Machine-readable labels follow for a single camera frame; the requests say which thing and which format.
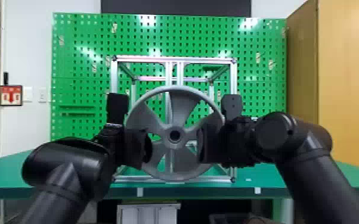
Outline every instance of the wall outlet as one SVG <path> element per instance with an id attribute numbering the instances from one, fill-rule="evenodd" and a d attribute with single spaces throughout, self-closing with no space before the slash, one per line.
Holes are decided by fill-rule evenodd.
<path id="1" fill-rule="evenodd" d="M 39 102 L 49 101 L 49 90 L 46 87 L 39 88 Z"/>

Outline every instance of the green table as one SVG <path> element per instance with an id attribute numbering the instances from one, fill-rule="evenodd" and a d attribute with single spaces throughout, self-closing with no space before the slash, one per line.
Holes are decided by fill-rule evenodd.
<path id="1" fill-rule="evenodd" d="M 21 178 L 21 166 L 30 151 L 0 158 L 0 199 L 26 198 L 33 188 Z M 359 192 L 359 167 L 338 163 Z M 275 166 L 259 164 L 240 169 L 236 183 L 113 183 L 106 199 L 267 199 L 289 198 Z"/>

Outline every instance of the robotic arm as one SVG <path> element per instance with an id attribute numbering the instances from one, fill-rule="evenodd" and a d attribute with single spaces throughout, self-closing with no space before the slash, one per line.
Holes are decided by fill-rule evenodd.
<path id="1" fill-rule="evenodd" d="M 221 105 L 226 122 L 219 132 L 209 123 L 197 132 L 201 163 L 274 163 L 307 223 L 359 223 L 359 195 L 331 158 L 323 127 L 278 112 L 258 120 L 241 116 L 239 95 L 226 95 Z M 140 169 L 150 160 L 150 139 L 145 130 L 124 128 L 123 108 L 127 97 L 109 94 L 108 124 L 93 140 L 61 139 L 31 153 L 23 179 L 38 193 L 22 224 L 76 223 L 88 202 L 107 194 L 117 166 Z"/>

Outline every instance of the light switch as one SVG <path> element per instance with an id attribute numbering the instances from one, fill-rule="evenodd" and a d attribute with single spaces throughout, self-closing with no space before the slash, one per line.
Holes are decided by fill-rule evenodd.
<path id="1" fill-rule="evenodd" d="M 33 101 L 32 87 L 24 86 L 23 95 L 24 95 L 24 97 L 23 97 L 24 102 L 32 102 Z"/>
<path id="2" fill-rule="evenodd" d="M 49 101 L 49 91 L 46 87 L 39 88 L 39 102 Z"/>

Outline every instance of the wheel hub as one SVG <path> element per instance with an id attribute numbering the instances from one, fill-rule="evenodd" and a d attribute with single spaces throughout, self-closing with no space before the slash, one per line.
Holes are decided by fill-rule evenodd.
<path id="1" fill-rule="evenodd" d="M 151 97 L 167 92 L 170 102 L 168 121 L 161 119 L 149 108 L 146 101 Z M 204 101 L 212 108 L 213 113 L 199 120 L 192 127 L 185 127 L 195 106 Z M 143 95 L 132 107 L 126 120 L 126 127 L 146 129 L 148 133 L 160 136 L 154 141 L 153 153 L 142 169 L 151 176 L 166 181 L 186 181 L 196 178 L 207 171 L 211 164 L 200 164 L 195 150 L 188 147 L 190 141 L 197 142 L 197 131 L 209 123 L 221 128 L 224 121 L 214 102 L 203 92 L 188 86 L 161 86 Z"/>

